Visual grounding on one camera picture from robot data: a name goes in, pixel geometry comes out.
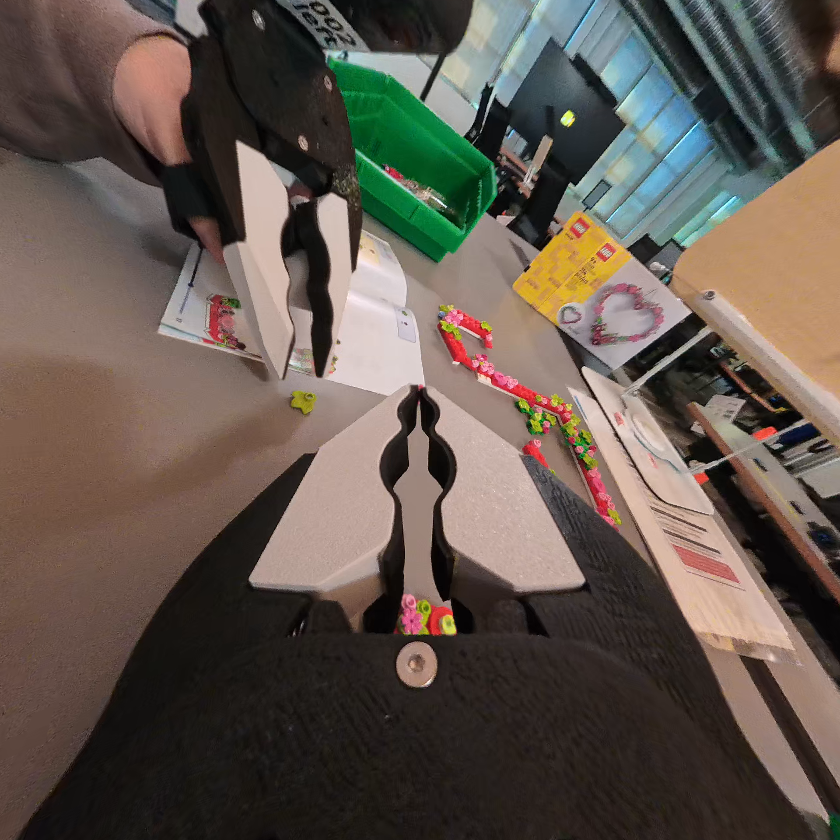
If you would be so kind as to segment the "person's left forearm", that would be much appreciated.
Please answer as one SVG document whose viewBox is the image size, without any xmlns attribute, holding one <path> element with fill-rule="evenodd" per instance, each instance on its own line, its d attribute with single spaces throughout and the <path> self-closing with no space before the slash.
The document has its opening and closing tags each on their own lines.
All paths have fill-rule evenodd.
<svg viewBox="0 0 840 840">
<path fill-rule="evenodd" d="M 119 59 L 145 36 L 170 28 L 126 2 L 1 3 L 2 147 L 69 163 L 103 159 L 159 186 L 157 163 L 122 126 L 112 102 Z"/>
</svg>

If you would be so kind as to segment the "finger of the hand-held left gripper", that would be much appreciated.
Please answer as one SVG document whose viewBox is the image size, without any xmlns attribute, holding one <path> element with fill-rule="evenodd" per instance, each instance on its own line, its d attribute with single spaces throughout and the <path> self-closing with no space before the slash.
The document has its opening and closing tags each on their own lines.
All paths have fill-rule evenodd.
<svg viewBox="0 0 840 840">
<path fill-rule="evenodd" d="M 283 380 L 295 339 L 291 280 L 281 253 L 290 214 L 287 189 L 262 153 L 240 140 L 235 149 L 245 232 L 224 247 L 225 265 L 260 357 Z"/>
<path fill-rule="evenodd" d="M 356 240 L 347 202 L 337 195 L 296 199 L 281 236 L 295 349 L 312 352 L 317 377 L 329 372 L 350 291 Z"/>
</svg>

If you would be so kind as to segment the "black monitor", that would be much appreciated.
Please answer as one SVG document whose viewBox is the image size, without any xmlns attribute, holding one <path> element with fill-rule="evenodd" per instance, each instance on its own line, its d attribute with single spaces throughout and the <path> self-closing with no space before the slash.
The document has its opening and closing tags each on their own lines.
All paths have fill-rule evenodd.
<svg viewBox="0 0 840 840">
<path fill-rule="evenodd" d="M 593 69 L 550 40 L 508 105 L 509 127 L 529 153 L 549 137 L 549 165 L 575 185 L 624 131 L 616 107 Z"/>
</svg>

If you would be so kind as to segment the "white printed paper sheet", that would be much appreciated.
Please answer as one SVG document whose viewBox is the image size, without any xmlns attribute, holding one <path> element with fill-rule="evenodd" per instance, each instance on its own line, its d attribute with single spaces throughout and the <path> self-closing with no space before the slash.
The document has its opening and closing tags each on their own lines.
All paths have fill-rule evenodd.
<svg viewBox="0 0 840 840">
<path fill-rule="evenodd" d="M 647 551 L 698 638 L 714 648 L 776 664 L 801 658 L 780 617 L 714 515 L 660 500 L 647 486 L 599 403 L 570 388 Z"/>
</svg>

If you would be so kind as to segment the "small red flowered lego assembly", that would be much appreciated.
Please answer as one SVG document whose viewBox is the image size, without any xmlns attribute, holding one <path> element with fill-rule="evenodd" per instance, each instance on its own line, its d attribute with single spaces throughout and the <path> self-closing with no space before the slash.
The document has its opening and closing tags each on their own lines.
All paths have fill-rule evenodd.
<svg viewBox="0 0 840 840">
<path fill-rule="evenodd" d="M 454 636 L 457 627 L 451 608 L 433 605 L 426 599 L 417 599 L 405 593 L 393 633 L 405 636 Z"/>
</svg>

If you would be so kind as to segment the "person's left hand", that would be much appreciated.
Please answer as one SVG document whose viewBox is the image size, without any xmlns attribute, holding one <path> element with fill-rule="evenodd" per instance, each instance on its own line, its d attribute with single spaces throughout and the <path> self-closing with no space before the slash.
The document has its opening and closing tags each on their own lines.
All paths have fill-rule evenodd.
<svg viewBox="0 0 840 840">
<path fill-rule="evenodd" d="M 182 130 L 182 102 L 191 82 L 187 48 L 168 35 L 135 41 L 114 72 L 112 102 L 122 126 L 164 167 L 192 162 Z"/>
</svg>

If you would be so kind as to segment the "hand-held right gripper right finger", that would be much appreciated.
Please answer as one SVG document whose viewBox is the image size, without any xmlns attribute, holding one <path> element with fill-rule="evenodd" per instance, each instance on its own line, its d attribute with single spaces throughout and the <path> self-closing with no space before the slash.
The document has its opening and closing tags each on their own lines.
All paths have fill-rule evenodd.
<svg viewBox="0 0 840 840">
<path fill-rule="evenodd" d="M 523 453 L 433 387 L 420 391 L 433 510 L 434 581 L 445 600 L 493 603 L 578 591 L 585 578 Z"/>
</svg>

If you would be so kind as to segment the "white lego instruction booklet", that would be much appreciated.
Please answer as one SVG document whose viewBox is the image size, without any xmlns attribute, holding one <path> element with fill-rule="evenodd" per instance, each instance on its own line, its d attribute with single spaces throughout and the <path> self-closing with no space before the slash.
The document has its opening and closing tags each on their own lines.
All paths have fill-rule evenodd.
<svg viewBox="0 0 840 840">
<path fill-rule="evenodd" d="M 328 378 L 384 396 L 424 384 L 417 321 L 406 294 L 406 276 L 391 245 L 363 230 Z M 228 273 L 198 244 L 187 253 L 158 332 L 264 361 Z"/>
</svg>

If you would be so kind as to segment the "green plastic bin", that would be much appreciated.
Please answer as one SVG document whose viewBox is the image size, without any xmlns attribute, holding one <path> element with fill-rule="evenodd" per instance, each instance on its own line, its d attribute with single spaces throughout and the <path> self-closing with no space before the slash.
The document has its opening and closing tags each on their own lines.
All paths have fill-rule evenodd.
<svg viewBox="0 0 840 840">
<path fill-rule="evenodd" d="M 496 166 L 395 78 L 337 59 L 329 68 L 350 121 L 363 210 L 433 261 L 455 253 L 497 196 Z M 383 164 L 443 194 L 463 225 L 403 190 Z"/>
</svg>

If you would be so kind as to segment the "black office chair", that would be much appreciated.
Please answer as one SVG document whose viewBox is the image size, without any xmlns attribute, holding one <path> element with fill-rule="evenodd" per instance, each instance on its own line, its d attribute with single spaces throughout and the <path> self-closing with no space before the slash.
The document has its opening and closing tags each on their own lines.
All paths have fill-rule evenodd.
<svg viewBox="0 0 840 840">
<path fill-rule="evenodd" d="M 502 142 L 508 132 L 511 111 L 495 94 L 495 87 L 487 83 L 479 98 L 476 116 L 464 139 L 496 164 Z"/>
<path fill-rule="evenodd" d="M 550 226 L 570 184 L 569 173 L 562 164 L 550 157 L 543 163 L 535 184 L 530 197 L 508 228 L 540 250 L 552 237 Z"/>
</svg>

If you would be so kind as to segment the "red flowered lego heart frame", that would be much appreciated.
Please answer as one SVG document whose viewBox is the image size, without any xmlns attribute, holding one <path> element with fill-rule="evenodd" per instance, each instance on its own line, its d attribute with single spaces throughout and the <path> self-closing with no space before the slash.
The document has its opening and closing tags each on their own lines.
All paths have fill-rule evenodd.
<svg viewBox="0 0 840 840">
<path fill-rule="evenodd" d="M 487 353 L 467 352 L 464 338 L 471 337 L 481 343 L 484 350 L 493 347 L 493 330 L 486 321 L 480 321 L 454 306 L 444 305 L 437 312 L 437 334 L 449 353 L 453 364 L 463 366 L 476 380 L 512 399 L 523 416 L 529 438 L 542 438 L 556 434 L 574 459 L 596 513 L 614 529 L 623 521 L 616 505 L 606 490 L 596 458 L 598 447 L 591 433 L 582 423 L 577 409 L 557 394 L 537 392 L 515 377 L 498 369 Z"/>
</svg>

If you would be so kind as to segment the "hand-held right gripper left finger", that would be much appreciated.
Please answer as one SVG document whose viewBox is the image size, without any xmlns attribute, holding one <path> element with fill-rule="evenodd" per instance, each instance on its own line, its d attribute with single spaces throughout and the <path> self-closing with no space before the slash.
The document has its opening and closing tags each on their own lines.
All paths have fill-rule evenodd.
<svg viewBox="0 0 840 840">
<path fill-rule="evenodd" d="M 403 513 L 421 388 L 406 385 L 313 456 L 248 582 L 339 603 L 367 632 L 392 632 L 403 597 Z"/>
</svg>

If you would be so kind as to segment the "storage shelf with items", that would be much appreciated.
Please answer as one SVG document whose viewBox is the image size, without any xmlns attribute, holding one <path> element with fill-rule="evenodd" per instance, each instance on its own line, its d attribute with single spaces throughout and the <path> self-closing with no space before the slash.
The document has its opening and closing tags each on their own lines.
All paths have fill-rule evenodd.
<svg viewBox="0 0 840 840">
<path fill-rule="evenodd" d="M 693 411 L 706 387 L 696 387 L 709 377 L 726 377 L 720 363 L 723 357 L 711 352 L 719 343 L 716 335 L 705 338 L 688 351 L 688 361 L 679 363 L 683 374 L 675 374 L 671 401 L 679 412 L 679 427 L 692 433 L 689 458 L 704 463 L 741 451 L 724 465 L 710 470 L 710 483 L 724 506 L 737 519 L 747 536 L 746 547 L 761 561 L 768 581 L 794 592 L 811 592 L 826 602 L 838 603 L 838 549 L 827 549 L 829 534 L 838 542 L 838 530 L 807 495 L 802 484 L 791 477 L 763 442 L 739 426 L 713 418 L 711 410 L 700 406 L 703 417 Z"/>
</svg>

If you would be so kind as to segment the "yellow lego box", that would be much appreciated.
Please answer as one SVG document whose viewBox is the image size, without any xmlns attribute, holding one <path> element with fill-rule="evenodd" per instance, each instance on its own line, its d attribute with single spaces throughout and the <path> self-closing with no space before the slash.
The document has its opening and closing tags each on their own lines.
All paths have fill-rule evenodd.
<svg viewBox="0 0 840 840">
<path fill-rule="evenodd" d="M 572 215 L 512 289 L 609 371 L 690 315 L 661 279 L 583 213 Z"/>
</svg>

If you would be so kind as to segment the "tan desk divider panel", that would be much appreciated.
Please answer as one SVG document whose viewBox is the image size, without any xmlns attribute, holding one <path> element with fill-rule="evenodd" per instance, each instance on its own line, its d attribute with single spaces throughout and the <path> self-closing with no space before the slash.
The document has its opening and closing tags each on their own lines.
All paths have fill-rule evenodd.
<svg viewBox="0 0 840 840">
<path fill-rule="evenodd" d="M 839 142 L 679 257 L 669 285 L 839 444 Z"/>
</svg>

